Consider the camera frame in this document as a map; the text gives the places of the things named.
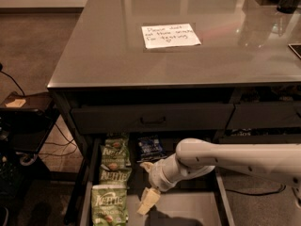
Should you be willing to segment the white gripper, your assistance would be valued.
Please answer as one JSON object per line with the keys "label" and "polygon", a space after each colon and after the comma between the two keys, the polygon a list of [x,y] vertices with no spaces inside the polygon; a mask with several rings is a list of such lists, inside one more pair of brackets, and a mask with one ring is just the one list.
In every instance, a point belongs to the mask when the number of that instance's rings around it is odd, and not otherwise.
{"label": "white gripper", "polygon": [[137,213],[144,216],[158,203],[161,192],[167,192],[171,189],[171,183],[165,177],[161,164],[142,162],[140,167],[149,174],[149,182],[152,186],[151,188],[146,187],[143,190],[141,201],[137,209]]}

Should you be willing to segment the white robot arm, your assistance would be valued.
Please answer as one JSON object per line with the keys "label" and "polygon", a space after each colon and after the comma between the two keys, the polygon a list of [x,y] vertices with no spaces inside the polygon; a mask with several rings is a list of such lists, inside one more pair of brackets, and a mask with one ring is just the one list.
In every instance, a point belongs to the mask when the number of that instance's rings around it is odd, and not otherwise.
{"label": "white robot arm", "polygon": [[160,195],[182,180],[194,179],[224,168],[301,189],[300,144],[213,144],[185,138],[175,153],[155,163],[140,166],[149,174],[150,187],[143,191],[137,213],[147,214]]}

